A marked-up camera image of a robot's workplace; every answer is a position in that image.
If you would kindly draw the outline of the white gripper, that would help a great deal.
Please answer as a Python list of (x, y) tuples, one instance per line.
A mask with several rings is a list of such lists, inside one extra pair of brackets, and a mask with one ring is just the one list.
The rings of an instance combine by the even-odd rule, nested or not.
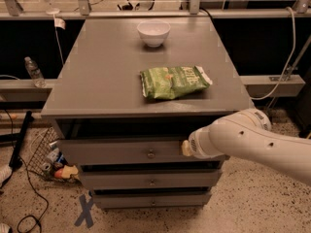
[(189, 140), (185, 140), (182, 145), (182, 154), (184, 156), (194, 156), (200, 159), (211, 159), (221, 156), (222, 153), (216, 149), (210, 139), (210, 130), (208, 127), (202, 127), (193, 131)]

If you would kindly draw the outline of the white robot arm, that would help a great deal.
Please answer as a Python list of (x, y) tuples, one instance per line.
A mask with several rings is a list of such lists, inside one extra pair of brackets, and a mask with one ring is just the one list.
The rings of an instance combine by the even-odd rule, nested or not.
[(311, 184), (311, 141), (273, 133), (269, 118), (258, 109), (216, 119), (193, 131), (181, 149), (184, 156), (199, 159), (225, 154), (250, 160)]

